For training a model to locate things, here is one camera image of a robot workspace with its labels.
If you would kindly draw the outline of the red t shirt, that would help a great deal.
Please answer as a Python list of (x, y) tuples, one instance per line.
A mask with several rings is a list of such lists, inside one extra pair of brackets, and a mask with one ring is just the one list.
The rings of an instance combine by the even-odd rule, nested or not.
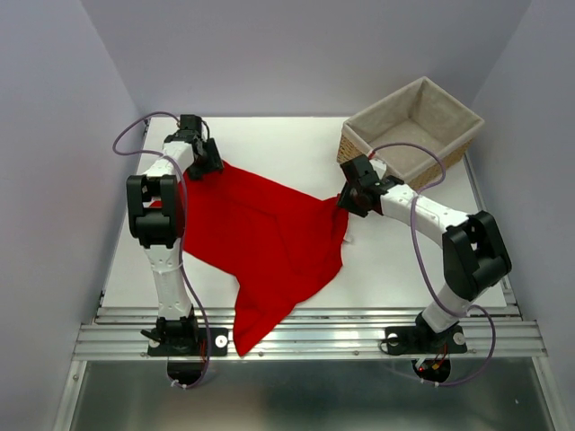
[(244, 356), (342, 266), (347, 211), (227, 164), (186, 182), (183, 248), (234, 276), (234, 346)]

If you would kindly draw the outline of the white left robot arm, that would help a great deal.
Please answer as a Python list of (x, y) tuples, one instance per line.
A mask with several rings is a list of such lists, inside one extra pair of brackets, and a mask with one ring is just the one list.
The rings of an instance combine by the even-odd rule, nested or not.
[(158, 316), (149, 340), (150, 356), (199, 356), (208, 347), (207, 331), (198, 324), (183, 275), (185, 208), (181, 187), (221, 172), (223, 162), (214, 139), (168, 136), (163, 151), (144, 173), (126, 180), (128, 227), (150, 263), (158, 298)]

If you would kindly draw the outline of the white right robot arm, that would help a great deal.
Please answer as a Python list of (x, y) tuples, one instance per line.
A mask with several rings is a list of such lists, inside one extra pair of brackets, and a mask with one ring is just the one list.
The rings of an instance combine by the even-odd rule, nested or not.
[(444, 286), (413, 325), (392, 327), (383, 341), (392, 356), (430, 354), (451, 342), (458, 323), (475, 301), (512, 269), (495, 218), (486, 211), (467, 214), (423, 197), (393, 175), (382, 176), (362, 154), (341, 165), (345, 184), (340, 208), (356, 216), (369, 212), (395, 219), (422, 233), (442, 250)]

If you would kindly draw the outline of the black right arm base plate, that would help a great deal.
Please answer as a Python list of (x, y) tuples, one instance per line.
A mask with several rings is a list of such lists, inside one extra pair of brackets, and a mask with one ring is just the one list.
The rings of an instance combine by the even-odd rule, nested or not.
[(422, 326), (393, 326), (385, 329), (380, 348), (391, 356), (430, 356), (442, 353), (464, 354), (467, 345), (463, 329), (455, 325), (441, 333)]

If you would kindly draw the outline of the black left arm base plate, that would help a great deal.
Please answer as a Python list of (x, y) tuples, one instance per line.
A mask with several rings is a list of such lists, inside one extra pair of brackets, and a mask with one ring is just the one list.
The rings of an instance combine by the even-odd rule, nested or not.
[[(210, 328), (210, 356), (227, 356), (229, 329)], [(148, 340), (146, 354), (150, 357), (206, 357), (208, 354), (208, 334), (205, 328), (199, 328), (198, 339), (177, 338), (158, 342)]]

